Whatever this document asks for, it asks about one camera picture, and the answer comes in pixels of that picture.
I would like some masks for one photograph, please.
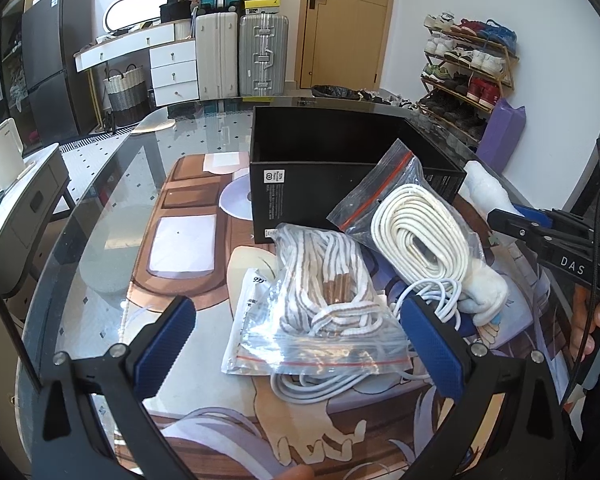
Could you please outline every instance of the purple bag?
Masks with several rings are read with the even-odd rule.
[[[525,129],[525,107],[512,108],[501,98],[491,113],[476,155],[497,174],[502,174]]]

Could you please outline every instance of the silver suitcase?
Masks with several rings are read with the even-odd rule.
[[[240,95],[282,95],[285,91],[289,20],[282,14],[240,19]]]
[[[216,12],[196,18],[200,100],[238,95],[238,15]]]

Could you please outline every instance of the wooden door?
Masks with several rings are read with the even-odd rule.
[[[307,0],[300,86],[374,88],[389,0]]]

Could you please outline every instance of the cartoon hand illustration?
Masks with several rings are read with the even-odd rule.
[[[482,342],[487,346],[487,348],[493,347],[493,345],[496,343],[499,330],[500,326],[493,323],[487,323],[484,326],[478,327],[480,339],[482,339]]]
[[[289,404],[276,397],[268,377],[256,377],[255,412],[274,455],[282,465],[291,463],[291,448],[305,464],[323,462],[325,457],[340,462],[352,459],[352,446],[365,439],[366,420],[360,420],[353,434],[338,430],[327,414],[327,401],[317,404]],[[328,437],[340,446],[335,449]]]

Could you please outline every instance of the black cable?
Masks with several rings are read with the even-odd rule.
[[[40,394],[40,392],[42,391],[42,383],[40,382],[40,378],[38,377],[36,369],[33,366],[33,362],[29,357],[29,353],[27,353],[27,349],[25,348],[24,343],[22,342],[20,333],[18,332],[16,324],[14,323],[13,318],[9,313],[7,304],[4,302],[1,294],[0,318],[2,319],[2,323],[4,324],[7,334],[9,334],[9,338],[11,339],[11,342],[13,343],[13,346],[16,349],[16,353],[18,354],[18,357],[22,362],[22,366],[24,366],[24,369],[27,375],[29,376],[29,380],[33,385],[33,389],[36,391],[37,394]]]
[[[576,378],[578,377],[578,372],[580,371],[580,365],[582,363],[582,356],[584,355],[584,349],[587,345],[587,339],[589,337],[589,330],[591,329],[591,323],[593,322],[593,316],[596,312],[596,301],[598,300],[598,263],[600,260],[600,194],[598,195],[598,200],[596,201],[596,212],[594,216],[594,224],[593,224],[593,277],[591,280],[591,294],[589,296],[589,302],[587,305],[587,321],[584,325],[584,333],[582,335],[582,341],[580,342],[580,347],[578,348],[578,354],[576,356],[576,361],[573,365],[573,370],[571,371],[571,377],[569,378],[569,383],[567,384],[567,389],[564,391],[564,396],[562,397],[562,402],[560,406],[563,407],[569,397],[573,393],[573,389],[576,387]]]

